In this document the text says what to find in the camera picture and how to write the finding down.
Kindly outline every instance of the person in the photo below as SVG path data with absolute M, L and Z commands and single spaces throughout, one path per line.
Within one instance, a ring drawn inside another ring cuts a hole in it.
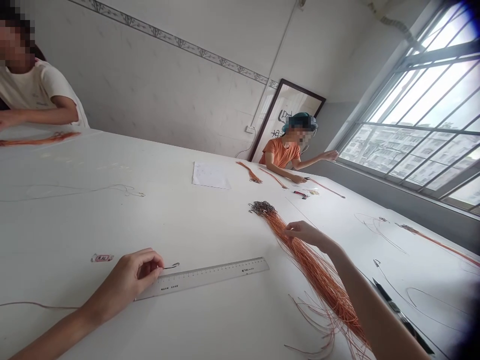
M 0 2 L 0 131 L 26 122 L 89 127 L 84 109 L 67 79 L 40 54 L 33 28 L 10 1 Z
M 320 160 L 334 161 L 339 156 L 337 151 L 332 150 L 321 153 L 310 160 L 300 160 L 300 145 L 307 142 L 317 128 L 316 119 L 306 112 L 299 112 L 289 117 L 282 129 L 284 134 L 267 142 L 259 163 L 296 184 L 306 183 L 307 180 L 304 177 L 284 170 L 290 161 L 295 170 L 300 170 Z
M 429 355 L 395 317 L 358 271 L 342 247 L 305 221 L 284 230 L 330 257 L 345 286 L 371 350 L 377 360 L 429 360 Z M 123 256 L 95 293 L 10 360 L 53 360 L 127 307 L 152 285 L 164 268 L 151 248 Z
M 58 359 L 125 309 L 155 282 L 164 267 L 163 258 L 151 247 L 122 256 L 84 305 L 57 322 L 10 360 Z

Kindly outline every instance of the black pen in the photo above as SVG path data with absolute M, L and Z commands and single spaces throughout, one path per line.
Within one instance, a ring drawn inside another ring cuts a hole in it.
M 420 344 L 420 346 L 423 348 L 423 350 L 426 351 L 427 354 L 433 355 L 435 354 L 434 351 L 428 346 L 428 344 L 425 342 L 425 340 L 422 339 L 420 334 L 415 330 L 413 325 L 410 323 L 410 321 L 407 319 L 407 317 L 404 315 L 403 312 L 400 311 L 399 307 L 397 304 L 394 303 L 392 298 L 387 294 L 385 289 L 383 288 L 382 285 L 380 285 L 378 282 L 373 279 L 373 282 L 375 283 L 376 288 L 380 292 L 380 294 L 383 296 L 383 298 L 386 300 L 388 305 L 392 308 L 392 310 L 398 315 L 400 318 L 401 323 L 407 328 L 407 330 L 412 334 L 412 336 L 416 339 L 416 341 Z

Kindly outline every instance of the small label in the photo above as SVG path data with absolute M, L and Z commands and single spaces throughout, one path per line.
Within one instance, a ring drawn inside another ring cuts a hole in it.
M 91 262 L 92 263 L 104 263 L 104 262 L 109 262 L 109 261 L 112 261 L 112 259 L 114 258 L 113 255 L 97 255 L 97 254 L 93 254 L 93 256 L 91 257 Z

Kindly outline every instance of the ruler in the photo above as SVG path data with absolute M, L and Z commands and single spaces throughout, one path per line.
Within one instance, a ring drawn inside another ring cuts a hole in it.
M 135 300 L 148 299 L 163 294 L 197 288 L 203 285 L 259 273 L 268 269 L 269 265 L 267 261 L 263 257 L 257 257 L 250 260 L 162 275 Z

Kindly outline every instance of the window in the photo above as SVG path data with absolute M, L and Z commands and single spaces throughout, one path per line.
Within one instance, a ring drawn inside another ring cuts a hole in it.
M 423 49 L 406 52 L 339 144 L 338 161 L 479 215 L 479 34 L 465 4 L 440 9 Z

